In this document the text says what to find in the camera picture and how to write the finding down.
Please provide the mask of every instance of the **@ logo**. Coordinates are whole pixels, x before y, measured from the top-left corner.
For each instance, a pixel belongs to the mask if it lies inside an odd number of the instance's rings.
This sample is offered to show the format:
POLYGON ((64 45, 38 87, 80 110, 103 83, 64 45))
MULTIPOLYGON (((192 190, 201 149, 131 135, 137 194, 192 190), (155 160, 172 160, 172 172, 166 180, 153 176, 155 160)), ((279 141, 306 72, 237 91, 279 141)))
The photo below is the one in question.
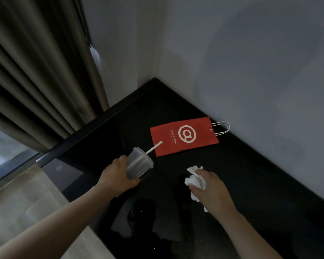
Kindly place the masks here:
POLYGON ((180 139, 183 140, 185 143, 192 143, 192 142, 194 142, 195 137, 196 137, 195 130, 194 130, 191 126, 189 126, 189 125, 181 126, 181 127, 179 128, 179 137, 180 137, 180 139), (181 136, 181 131, 182 131, 183 128, 190 128, 190 129, 193 131, 193 133, 194 133, 194 137, 192 138, 192 133, 191 133, 191 131, 188 130, 188 129, 185 129, 185 130, 182 132, 182 135, 183 135, 183 137, 182 137, 182 136, 181 136))

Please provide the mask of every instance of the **plastic cup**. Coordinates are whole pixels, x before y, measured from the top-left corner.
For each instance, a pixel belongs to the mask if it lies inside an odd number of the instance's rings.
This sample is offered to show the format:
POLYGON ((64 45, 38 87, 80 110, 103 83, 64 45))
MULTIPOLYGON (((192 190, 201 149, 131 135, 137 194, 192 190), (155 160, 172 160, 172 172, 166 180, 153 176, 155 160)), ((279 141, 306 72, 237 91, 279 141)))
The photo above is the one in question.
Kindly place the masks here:
POLYGON ((151 158, 141 148, 134 147, 127 157, 127 178, 139 178, 152 167, 154 162, 151 158))

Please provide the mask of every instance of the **person's left hand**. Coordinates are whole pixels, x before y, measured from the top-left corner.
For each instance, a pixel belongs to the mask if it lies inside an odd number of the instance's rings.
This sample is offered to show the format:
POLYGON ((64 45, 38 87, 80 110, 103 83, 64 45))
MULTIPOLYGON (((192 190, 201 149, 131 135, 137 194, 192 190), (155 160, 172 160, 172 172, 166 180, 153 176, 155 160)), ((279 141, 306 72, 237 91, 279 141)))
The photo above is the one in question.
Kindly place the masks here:
POLYGON ((126 156, 122 155, 103 170, 96 187, 101 191, 110 191, 114 196, 121 195, 126 190, 138 185, 140 181, 138 178, 133 180, 128 179, 126 170, 126 156))

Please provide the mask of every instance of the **curtain fold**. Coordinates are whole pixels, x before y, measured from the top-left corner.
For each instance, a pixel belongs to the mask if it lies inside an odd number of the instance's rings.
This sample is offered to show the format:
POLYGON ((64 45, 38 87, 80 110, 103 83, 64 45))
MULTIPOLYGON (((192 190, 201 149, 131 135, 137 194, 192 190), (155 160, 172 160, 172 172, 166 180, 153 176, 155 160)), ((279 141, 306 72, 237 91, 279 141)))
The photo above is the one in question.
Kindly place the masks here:
POLYGON ((74 0, 0 0, 0 130, 41 152, 107 108, 74 0))

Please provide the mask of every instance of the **person's right arm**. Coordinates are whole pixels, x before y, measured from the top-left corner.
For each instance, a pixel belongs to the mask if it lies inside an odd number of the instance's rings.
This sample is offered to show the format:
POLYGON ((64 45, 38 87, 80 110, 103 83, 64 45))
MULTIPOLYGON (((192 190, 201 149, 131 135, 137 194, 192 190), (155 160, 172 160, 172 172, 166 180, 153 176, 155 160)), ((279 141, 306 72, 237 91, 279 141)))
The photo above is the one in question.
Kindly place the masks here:
POLYGON ((235 208, 224 183, 213 172, 197 170, 206 181, 202 191, 190 185, 192 193, 220 222, 233 242, 241 259, 282 259, 282 257, 254 230, 235 208))

